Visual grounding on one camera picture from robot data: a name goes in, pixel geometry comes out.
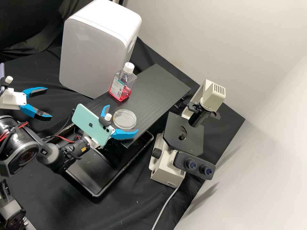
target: white box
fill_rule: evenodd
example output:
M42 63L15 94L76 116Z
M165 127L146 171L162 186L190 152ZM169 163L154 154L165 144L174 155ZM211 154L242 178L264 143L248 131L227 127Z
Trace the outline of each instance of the white box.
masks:
M109 0L95 0L64 23L60 82L96 98L129 61L142 19Z

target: white bottle cap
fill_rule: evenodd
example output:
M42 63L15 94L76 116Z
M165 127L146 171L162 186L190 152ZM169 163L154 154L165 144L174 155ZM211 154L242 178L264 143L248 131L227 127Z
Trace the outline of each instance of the white bottle cap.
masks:
M5 79L5 82L8 84L11 84L12 81L13 81L13 78L11 76L7 76Z
M131 62L126 62L124 66L124 71L126 73L133 73L134 65Z
M111 118L112 118L112 115L111 115L111 114L107 113L107 114L105 115L105 120L106 120L106 121L110 121Z

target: red cable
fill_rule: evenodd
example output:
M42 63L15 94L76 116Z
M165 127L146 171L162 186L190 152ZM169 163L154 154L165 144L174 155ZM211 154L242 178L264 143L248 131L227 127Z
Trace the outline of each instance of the red cable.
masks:
M63 139L63 140L65 140L65 141L67 141L67 142L69 142L69 143L74 143L74 141L71 141L71 140L68 140L68 139L66 139L65 137L62 137L62 136L59 136L59 135L55 135L56 137L59 137L59 138L61 138L61 139Z
M27 124L29 124L29 122L25 122L23 123L21 126L18 126L19 129L21 129L22 127L26 126ZM7 136L8 136L9 131L4 132L1 136L0 136L0 142L3 141Z

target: flask label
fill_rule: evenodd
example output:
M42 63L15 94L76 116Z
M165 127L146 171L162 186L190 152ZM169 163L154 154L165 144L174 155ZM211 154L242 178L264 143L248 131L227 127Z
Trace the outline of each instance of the flask label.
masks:
M114 77L110 92L117 98L120 98L123 89L124 89L124 83L121 80L119 80L117 77Z

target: microscope stage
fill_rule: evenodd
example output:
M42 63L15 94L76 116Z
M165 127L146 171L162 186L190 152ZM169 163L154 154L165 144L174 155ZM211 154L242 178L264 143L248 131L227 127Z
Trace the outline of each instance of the microscope stage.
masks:
M204 127L192 127L188 121L169 112L163 139L173 149L199 156L203 153Z

